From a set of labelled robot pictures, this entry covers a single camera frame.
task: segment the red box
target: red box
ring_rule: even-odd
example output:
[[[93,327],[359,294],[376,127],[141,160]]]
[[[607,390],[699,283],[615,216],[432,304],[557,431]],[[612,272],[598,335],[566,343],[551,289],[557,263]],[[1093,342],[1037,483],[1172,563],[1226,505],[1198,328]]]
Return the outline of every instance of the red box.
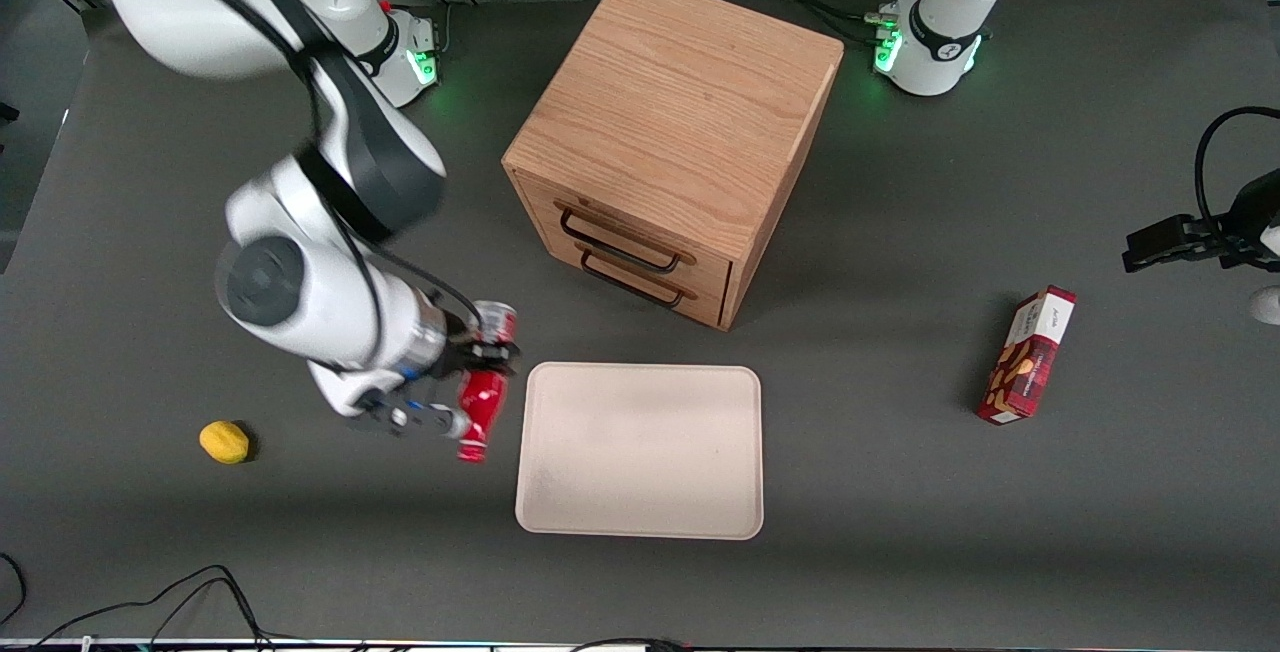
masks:
[[[1005,348],[987,380],[979,418],[1009,424],[1036,414],[1074,309],[1075,293],[1061,287],[1050,287],[1018,305]]]

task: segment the red can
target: red can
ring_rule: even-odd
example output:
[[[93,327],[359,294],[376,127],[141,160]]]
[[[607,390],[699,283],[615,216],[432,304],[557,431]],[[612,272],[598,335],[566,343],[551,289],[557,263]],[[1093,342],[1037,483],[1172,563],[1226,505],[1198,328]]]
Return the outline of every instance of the red can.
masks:
[[[516,341],[516,310],[502,302],[476,302],[480,313],[477,328],[480,341],[502,345]],[[458,441],[458,459],[480,464],[489,451],[489,430],[498,421],[502,402],[507,397],[507,378],[497,371],[471,371],[458,389],[458,406],[471,418],[471,425]]]

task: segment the cabinet top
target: cabinet top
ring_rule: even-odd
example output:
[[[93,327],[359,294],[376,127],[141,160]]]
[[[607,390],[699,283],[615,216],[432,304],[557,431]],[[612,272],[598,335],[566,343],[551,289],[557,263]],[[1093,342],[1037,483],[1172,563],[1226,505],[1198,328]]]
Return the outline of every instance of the cabinet top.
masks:
[[[723,0],[600,0],[503,163],[742,259],[842,55]]]

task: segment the green indicator light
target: green indicator light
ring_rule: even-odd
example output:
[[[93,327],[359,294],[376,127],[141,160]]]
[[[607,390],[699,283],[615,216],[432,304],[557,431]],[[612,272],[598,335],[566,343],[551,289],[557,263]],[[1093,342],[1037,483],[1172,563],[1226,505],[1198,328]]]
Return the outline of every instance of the green indicator light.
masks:
[[[882,45],[888,47],[888,51],[881,51],[876,55],[876,69],[887,73],[893,69],[893,60],[897,59],[897,51],[902,46],[902,33],[893,32],[888,40],[882,42]]]
[[[408,58],[408,63],[413,68],[413,74],[417,76],[417,81],[424,87],[435,83],[435,55],[419,50],[404,50],[404,56]]]
[[[978,56],[978,46],[982,45],[982,35],[978,35],[973,40],[973,50],[969,50],[969,60],[964,63],[964,72],[973,69],[973,60]]]

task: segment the drawer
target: drawer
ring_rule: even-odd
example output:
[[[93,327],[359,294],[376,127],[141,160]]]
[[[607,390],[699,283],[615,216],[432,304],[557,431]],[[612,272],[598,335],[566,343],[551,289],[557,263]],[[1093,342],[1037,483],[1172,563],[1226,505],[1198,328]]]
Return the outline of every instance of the drawer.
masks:
[[[517,183],[552,256],[691,319],[719,325],[727,260],[658,242],[527,177]]]

